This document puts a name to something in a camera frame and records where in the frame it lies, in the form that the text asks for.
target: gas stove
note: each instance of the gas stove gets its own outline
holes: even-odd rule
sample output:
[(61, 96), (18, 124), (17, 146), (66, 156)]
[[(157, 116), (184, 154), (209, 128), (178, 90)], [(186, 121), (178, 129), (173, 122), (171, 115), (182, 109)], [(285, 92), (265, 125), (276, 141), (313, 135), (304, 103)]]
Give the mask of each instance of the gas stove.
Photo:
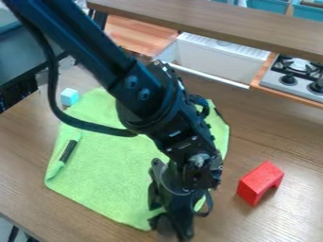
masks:
[(323, 63), (278, 55), (260, 85), (323, 103)]

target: light blue cube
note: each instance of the light blue cube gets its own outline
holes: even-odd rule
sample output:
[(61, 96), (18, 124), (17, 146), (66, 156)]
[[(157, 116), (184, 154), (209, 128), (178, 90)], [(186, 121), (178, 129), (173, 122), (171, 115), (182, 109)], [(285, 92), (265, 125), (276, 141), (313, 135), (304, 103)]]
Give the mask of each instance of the light blue cube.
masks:
[(60, 102), (65, 106), (72, 106), (78, 102), (78, 91), (72, 88), (66, 88), (60, 93)]

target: black cable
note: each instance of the black cable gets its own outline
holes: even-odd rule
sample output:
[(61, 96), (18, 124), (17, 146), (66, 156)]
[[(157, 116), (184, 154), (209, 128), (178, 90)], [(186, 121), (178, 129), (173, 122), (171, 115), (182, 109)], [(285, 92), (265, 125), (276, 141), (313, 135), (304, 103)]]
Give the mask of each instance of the black cable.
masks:
[(8, 242), (14, 242), (16, 240), (18, 232), (19, 232), (19, 229), (16, 226), (12, 226), (12, 230), (8, 237)]
[(54, 113), (54, 115), (63, 123), (79, 128), (82, 130), (88, 130), (88, 131), (94, 131), (114, 136), (123, 136), (123, 137), (134, 137), (137, 134), (131, 132), (130, 130), (120, 130), (115, 129), (91, 122), (82, 121), (79, 119), (76, 119), (70, 115), (67, 115), (66, 113), (62, 112), (60, 108), (57, 105), (56, 102), (56, 91), (58, 86), (58, 80), (59, 80), (59, 64), (56, 60), (55, 53), (51, 47), (51, 45), (48, 43), (46, 38), (43, 36), (42, 32), (34, 26), (31, 22), (29, 22), (26, 18), (21, 16), (20, 14), (17, 14), (17, 17), (19, 20), (24, 24), (24, 26), (32, 33), (36, 41), (38, 42), (39, 46), (42, 48), (42, 51), (47, 59), (48, 64), (48, 101), (49, 106)]

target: small cube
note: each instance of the small cube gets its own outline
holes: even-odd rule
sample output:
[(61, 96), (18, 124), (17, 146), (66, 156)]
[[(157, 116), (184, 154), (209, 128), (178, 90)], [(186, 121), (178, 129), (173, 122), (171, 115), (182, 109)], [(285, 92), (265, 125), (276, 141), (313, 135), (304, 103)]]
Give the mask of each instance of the small cube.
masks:
[(270, 188), (278, 188), (284, 173), (270, 162), (264, 162), (239, 180), (237, 194), (251, 206), (255, 206)]
[(72, 88), (66, 88), (60, 93), (60, 102), (65, 106), (72, 106), (78, 102), (78, 91)]

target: green cloth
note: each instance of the green cloth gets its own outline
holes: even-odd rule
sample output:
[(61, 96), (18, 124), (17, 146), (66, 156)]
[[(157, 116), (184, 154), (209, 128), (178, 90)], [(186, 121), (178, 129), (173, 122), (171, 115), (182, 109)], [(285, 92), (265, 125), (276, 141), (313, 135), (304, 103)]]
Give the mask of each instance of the green cloth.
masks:
[[(117, 117), (115, 99), (103, 89), (83, 95), (66, 113), (85, 121), (124, 128)], [(207, 122), (212, 125), (215, 144), (225, 157), (229, 127), (215, 112), (211, 112)], [(81, 138), (68, 162), (60, 162), (69, 141), (79, 135)], [(103, 216), (147, 231), (150, 230), (147, 220), (162, 211), (151, 212), (147, 206), (151, 182), (148, 169), (153, 158), (168, 161), (144, 135), (115, 137), (60, 124), (44, 182), (48, 188)]]

